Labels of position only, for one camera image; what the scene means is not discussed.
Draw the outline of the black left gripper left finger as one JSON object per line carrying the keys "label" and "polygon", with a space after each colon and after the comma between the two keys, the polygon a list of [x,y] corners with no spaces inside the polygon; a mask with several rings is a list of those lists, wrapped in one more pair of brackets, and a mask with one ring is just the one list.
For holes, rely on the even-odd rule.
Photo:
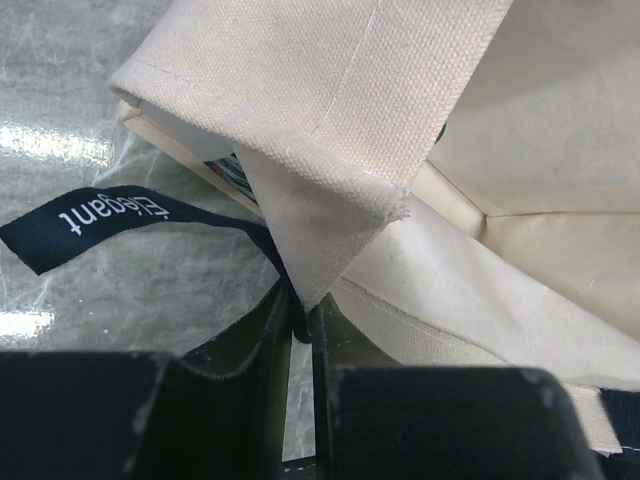
{"label": "black left gripper left finger", "polygon": [[281,474],[290,298],[182,355],[1,355],[5,479],[276,479]]}

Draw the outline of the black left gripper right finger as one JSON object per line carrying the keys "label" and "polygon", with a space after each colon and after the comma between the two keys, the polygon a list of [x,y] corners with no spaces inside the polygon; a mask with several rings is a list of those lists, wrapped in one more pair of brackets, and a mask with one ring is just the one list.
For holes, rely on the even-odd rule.
{"label": "black left gripper right finger", "polygon": [[335,306],[309,317],[322,479],[596,479],[549,373],[403,366]]}

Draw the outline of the beige canvas tote bag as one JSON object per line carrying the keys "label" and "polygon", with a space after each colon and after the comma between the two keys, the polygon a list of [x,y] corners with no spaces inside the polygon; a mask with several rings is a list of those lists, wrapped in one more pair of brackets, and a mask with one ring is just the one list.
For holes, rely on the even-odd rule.
{"label": "beige canvas tote bag", "polygon": [[1,219],[140,185],[265,223],[404,364],[528,366],[637,455],[635,1],[5,1]]}

